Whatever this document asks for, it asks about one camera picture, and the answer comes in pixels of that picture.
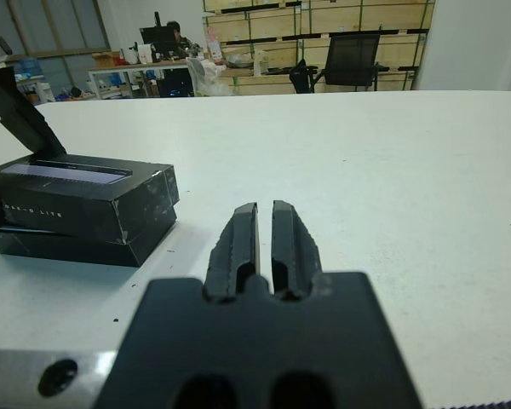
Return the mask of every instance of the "black mesh chair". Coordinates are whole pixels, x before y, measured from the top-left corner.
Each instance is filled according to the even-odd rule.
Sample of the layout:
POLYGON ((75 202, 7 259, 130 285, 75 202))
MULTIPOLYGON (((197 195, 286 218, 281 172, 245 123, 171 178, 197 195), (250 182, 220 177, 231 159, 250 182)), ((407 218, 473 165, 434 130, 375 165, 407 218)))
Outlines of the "black mesh chair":
POLYGON ((376 34, 332 37, 325 69, 316 78, 316 67, 307 66, 304 60, 291 69, 290 81, 296 93, 313 93, 322 77, 326 84, 365 87, 365 90, 374 82, 377 91, 379 65, 375 58, 379 37, 376 34))

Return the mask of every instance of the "white wall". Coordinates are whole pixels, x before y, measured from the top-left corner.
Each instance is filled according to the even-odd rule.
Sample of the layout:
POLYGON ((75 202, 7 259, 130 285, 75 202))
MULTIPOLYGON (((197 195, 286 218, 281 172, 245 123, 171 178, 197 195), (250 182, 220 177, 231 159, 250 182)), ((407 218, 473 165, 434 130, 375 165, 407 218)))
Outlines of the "white wall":
POLYGON ((206 46, 203 31, 201 0, 98 0, 108 40, 113 50, 123 49, 127 59, 134 62, 129 50, 142 42, 141 27, 154 26, 153 13, 158 11, 161 24, 176 20, 181 35, 202 47, 206 46))
POLYGON ((437 0, 418 89, 510 89, 511 0, 437 0))

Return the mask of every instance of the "black box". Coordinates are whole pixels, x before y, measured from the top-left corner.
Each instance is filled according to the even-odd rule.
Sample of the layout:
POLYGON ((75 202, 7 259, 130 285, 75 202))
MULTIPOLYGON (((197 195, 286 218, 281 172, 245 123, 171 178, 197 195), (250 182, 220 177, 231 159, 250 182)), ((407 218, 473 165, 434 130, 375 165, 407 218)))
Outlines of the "black box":
POLYGON ((35 153, 0 166, 0 252, 140 266, 175 222, 174 167, 66 154, 15 102, 26 112, 2 122, 35 153))

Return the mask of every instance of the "white table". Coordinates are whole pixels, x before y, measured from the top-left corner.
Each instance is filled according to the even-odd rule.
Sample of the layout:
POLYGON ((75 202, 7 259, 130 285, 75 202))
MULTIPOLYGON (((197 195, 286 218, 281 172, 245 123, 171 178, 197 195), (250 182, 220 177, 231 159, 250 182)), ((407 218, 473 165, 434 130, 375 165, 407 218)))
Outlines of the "white table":
MULTIPOLYGON (((89 79, 94 85, 96 97, 101 100, 102 95, 100 92, 98 81, 96 81, 95 76, 101 74, 113 74, 113 73, 124 73, 125 74, 125 82, 129 89, 129 96, 133 98, 133 85, 130 83, 129 72, 140 72, 143 73, 148 70, 178 70, 182 68, 187 68, 187 63, 185 60, 175 60, 175 61, 161 61, 155 62, 151 64, 134 64, 130 66, 113 66, 113 67, 103 67, 103 68, 93 68, 87 71, 89 74, 89 79)), ((149 96, 149 91, 147 89, 147 85, 144 87, 144 91, 146 92, 146 97, 149 96)))
MULTIPOLYGON (((511 399, 511 93, 39 109, 70 153, 174 164, 178 222, 139 269, 0 256, 0 348, 116 348, 148 280, 202 279, 249 201, 270 277, 272 203, 284 199, 324 270, 369 273, 428 407, 511 399)), ((25 153, 0 126, 0 164, 25 153)))

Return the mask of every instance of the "screw hole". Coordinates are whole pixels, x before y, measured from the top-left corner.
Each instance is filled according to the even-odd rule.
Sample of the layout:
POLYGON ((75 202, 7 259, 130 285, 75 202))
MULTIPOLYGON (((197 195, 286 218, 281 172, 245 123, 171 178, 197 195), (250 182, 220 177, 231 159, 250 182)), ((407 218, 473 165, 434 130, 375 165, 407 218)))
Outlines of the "screw hole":
POLYGON ((44 398, 64 392, 78 374, 78 364, 74 360, 60 360, 48 366, 40 378, 37 391, 44 398))

